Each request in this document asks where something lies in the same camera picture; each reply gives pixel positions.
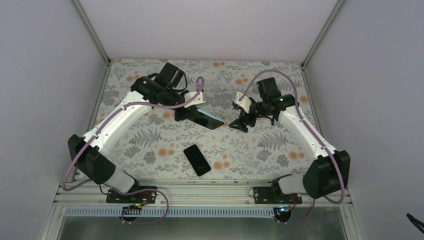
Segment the black phone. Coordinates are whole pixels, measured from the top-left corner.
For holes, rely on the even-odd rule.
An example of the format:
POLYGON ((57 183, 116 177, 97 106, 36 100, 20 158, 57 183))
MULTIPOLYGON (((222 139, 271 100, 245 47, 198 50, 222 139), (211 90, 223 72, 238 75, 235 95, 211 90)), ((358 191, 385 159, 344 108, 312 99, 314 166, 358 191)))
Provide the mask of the black phone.
POLYGON ((192 122, 194 122, 194 123, 196 123, 200 126, 203 126, 203 127, 207 128, 209 130, 215 130, 215 129, 217 129, 217 128, 219 128, 219 127, 221 127, 225 124, 225 122, 220 122, 220 121, 214 120, 214 119, 212 119, 212 118, 210 118, 210 117, 208 117, 208 116, 206 116, 202 113, 200 113, 200 117, 195 118, 194 120, 192 120, 192 122))

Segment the light blue phone case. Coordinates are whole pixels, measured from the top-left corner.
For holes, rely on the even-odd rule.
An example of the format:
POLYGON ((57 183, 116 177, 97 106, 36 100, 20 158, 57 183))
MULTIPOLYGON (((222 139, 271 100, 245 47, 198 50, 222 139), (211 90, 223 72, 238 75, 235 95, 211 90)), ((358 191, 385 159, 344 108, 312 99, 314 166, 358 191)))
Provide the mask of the light blue phone case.
POLYGON ((222 123, 225 122, 223 119, 219 118, 218 116, 215 116, 215 115, 213 115, 213 114, 211 114, 209 112, 206 112, 205 110, 203 110, 201 108, 198 108, 197 110, 198 110, 199 113, 201 113, 201 114, 203 114, 205 116, 208 116, 208 117, 210 117, 210 118, 212 118, 212 119, 214 119, 216 121, 219 121, 219 122, 222 122, 222 123))

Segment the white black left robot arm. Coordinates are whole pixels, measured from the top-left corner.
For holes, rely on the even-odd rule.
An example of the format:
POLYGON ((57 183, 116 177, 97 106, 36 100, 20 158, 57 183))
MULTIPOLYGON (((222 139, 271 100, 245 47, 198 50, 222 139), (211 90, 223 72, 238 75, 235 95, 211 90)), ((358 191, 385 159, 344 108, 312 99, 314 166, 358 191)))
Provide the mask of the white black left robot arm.
POLYGON ((62 180, 61 188, 70 192, 78 187, 66 187, 71 170, 83 172, 90 181, 105 185, 131 203, 139 197, 138 181, 107 159, 112 147, 123 134, 143 115, 154 108, 180 110, 195 104, 203 97, 205 79, 196 79, 196 92, 175 89, 186 74, 171 63, 166 63, 160 73, 138 78, 122 102, 92 130, 68 140, 72 161, 62 180))

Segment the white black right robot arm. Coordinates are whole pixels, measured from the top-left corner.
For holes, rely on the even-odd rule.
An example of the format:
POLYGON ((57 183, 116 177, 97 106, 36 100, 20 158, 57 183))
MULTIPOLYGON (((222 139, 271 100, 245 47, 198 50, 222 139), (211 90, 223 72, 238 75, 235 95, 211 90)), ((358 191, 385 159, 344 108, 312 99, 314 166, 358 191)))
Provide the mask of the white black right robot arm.
POLYGON ((306 173, 291 173, 272 181, 271 198, 278 204, 289 199, 290 194, 307 194, 318 199, 336 191, 344 192, 348 185, 350 155, 329 144, 311 125, 291 94, 283 95, 276 80, 266 78, 258 81, 260 101, 238 92, 233 106, 240 110, 239 117, 229 127, 248 132, 258 118, 278 121, 294 135, 305 157, 311 161, 306 173))

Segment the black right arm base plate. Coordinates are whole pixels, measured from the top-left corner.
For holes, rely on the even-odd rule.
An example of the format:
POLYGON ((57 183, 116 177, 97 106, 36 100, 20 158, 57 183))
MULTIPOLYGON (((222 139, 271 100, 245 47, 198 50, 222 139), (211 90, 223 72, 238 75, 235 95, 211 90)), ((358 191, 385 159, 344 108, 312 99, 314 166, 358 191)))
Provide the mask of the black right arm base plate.
POLYGON ((253 198, 257 205, 289 205, 302 204, 302 197, 297 193, 285 194, 280 189, 271 186, 253 187, 253 198))

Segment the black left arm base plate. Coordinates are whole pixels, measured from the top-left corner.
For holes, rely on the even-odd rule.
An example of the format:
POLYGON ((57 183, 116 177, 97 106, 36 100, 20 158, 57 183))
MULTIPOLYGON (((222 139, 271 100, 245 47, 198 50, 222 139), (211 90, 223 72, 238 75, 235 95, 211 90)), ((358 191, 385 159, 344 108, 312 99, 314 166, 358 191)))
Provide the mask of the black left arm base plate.
POLYGON ((153 189, 145 190, 143 192, 135 193, 132 195, 122 195, 114 190, 109 190, 106 196, 105 202, 108 204, 154 204, 157 196, 156 186, 140 186, 142 189, 153 189))

